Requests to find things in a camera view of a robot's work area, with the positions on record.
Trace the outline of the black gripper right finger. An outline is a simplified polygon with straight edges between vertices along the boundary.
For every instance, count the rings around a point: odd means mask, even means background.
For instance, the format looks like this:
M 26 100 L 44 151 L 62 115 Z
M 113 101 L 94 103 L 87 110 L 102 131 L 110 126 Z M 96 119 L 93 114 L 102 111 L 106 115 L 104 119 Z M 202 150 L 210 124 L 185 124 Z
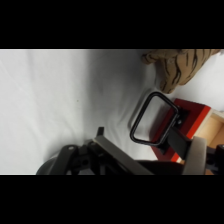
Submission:
M 207 142 L 201 137 L 189 139 L 177 128 L 171 128 L 168 143 L 184 161 L 183 164 L 171 162 L 167 165 L 169 175 L 204 175 L 206 170 Z

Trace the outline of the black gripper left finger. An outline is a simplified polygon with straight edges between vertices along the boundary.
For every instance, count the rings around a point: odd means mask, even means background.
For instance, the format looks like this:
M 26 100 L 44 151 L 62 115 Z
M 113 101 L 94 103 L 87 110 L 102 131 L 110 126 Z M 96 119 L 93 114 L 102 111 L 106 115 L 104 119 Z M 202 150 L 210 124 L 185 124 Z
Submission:
M 99 127 L 96 136 L 74 147 L 67 162 L 72 175 L 153 175 L 104 136 Z

